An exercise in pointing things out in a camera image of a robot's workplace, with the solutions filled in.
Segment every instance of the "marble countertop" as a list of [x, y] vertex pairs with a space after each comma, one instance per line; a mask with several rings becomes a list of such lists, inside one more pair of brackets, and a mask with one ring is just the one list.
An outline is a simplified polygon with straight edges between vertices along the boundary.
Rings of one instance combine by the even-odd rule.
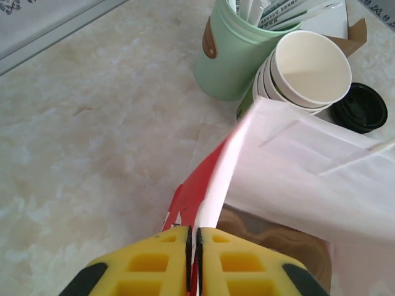
[[[214, 0], [130, 0], [0, 77], [1, 295], [57, 295], [87, 262], [160, 231], [177, 186], [235, 124], [192, 69]], [[356, 0], [350, 57], [395, 134], [395, 34]]]

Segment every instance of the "paper bag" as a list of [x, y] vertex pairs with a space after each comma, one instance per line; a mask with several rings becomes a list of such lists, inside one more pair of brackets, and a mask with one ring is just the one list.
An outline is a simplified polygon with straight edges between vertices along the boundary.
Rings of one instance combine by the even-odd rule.
[[260, 100], [178, 188], [164, 229], [216, 227], [226, 203], [331, 242], [333, 296], [390, 296], [393, 192], [392, 142]]

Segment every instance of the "white paper cup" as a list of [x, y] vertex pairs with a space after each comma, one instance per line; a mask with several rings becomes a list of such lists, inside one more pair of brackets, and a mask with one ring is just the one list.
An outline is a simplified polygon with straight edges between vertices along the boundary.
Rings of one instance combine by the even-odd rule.
[[280, 92], [297, 105], [315, 108], [340, 101], [351, 85], [351, 68], [340, 48], [310, 31], [284, 36], [270, 68]]
[[260, 96], [262, 97], [267, 97], [268, 99], [270, 98], [269, 95], [267, 94], [264, 86], [264, 70], [266, 68], [266, 65], [268, 63], [268, 59], [265, 60], [265, 62], [260, 66], [258, 73], [257, 73], [257, 92]]
[[252, 87], [252, 99], [255, 101], [259, 97], [265, 97], [268, 98], [267, 93], [264, 91], [261, 91], [259, 89], [259, 80], [260, 77], [263, 75], [264, 71], [263, 69], [265, 68], [265, 64], [267, 63], [267, 60], [260, 66], [260, 68], [257, 71], [257, 74], [255, 75], [255, 80], [254, 80], [254, 86]]
[[270, 74], [270, 64], [268, 62], [265, 63], [265, 67], [264, 67], [264, 72], [263, 72], [263, 81], [258, 81], [258, 87], [259, 87], [259, 91], [264, 90], [268, 97], [271, 98], [272, 100], [276, 100], [276, 101], [282, 101], [282, 102], [286, 102], [289, 103], [293, 106], [295, 106], [296, 108], [299, 108], [309, 114], [317, 114], [319, 112], [321, 112], [322, 110], [328, 108], [331, 104], [328, 105], [324, 105], [321, 106], [319, 108], [306, 108], [303, 106], [299, 106], [294, 104], [293, 102], [291, 102], [290, 100], [287, 100], [287, 98], [285, 98], [284, 96], [282, 96], [276, 89], [273, 81], [272, 81], [272, 77]]

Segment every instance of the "cup lid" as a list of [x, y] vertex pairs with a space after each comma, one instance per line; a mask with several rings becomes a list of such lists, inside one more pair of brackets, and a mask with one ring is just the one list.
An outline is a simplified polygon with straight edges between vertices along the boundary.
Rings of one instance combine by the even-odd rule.
[[363, 134], [383, 126], [388, 110], [374, 89], [354, 82], [346, 96], [333, 104], [331, 115], [337, 125]]

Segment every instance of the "cardboard box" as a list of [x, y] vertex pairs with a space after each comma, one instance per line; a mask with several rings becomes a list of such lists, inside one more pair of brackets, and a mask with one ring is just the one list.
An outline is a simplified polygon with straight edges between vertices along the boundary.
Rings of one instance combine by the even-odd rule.
[[228, 205], [222, 208], [217, 229], [298, 260], [330, 293], [332, 264], [327, 242]]
[[331, 36], [327, 37], [340, 47], [346, 57], [349, 57], [366, 43], [367, 36], [368, 32], [366, 27], [366, 21], [364, 18], [362, 18], [357, 23], [355, 23], [355, 25], [348, 27], [348, 39], [336, 38]]

